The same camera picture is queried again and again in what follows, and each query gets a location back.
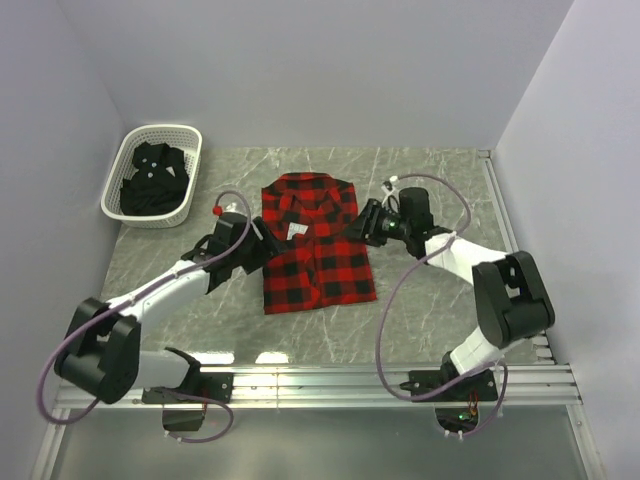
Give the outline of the red black plaid shirt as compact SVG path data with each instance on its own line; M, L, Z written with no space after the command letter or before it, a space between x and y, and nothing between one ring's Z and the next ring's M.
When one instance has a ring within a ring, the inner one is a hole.
M355 187L326 173L286 173L261 190L262 217L287 251L262 269L267 315L377 299L365 244L343 235Z

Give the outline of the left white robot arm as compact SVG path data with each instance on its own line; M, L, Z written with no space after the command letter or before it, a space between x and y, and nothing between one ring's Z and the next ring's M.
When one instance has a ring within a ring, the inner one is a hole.
M209 294L235 269L251 274L286 250L261 217L222 214L213 232L163 275L108 302L83 301L55 356L55 373L106 404L136 388L166 389L179 402L212 392L200 362L189 354L142 350L143 328Z

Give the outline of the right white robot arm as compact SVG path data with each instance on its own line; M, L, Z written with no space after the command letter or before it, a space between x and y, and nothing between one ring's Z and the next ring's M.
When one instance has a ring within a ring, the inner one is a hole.
M451 399L463 399L474 390L473 370L500 360L512 347L555 323L532 254L486 248L436 225L424 188L401 190L395 210L368 200L343 234L374 247L389 239L401 241L422 264L445 270L473 287L477 326L445 354L440 369L442 391Z

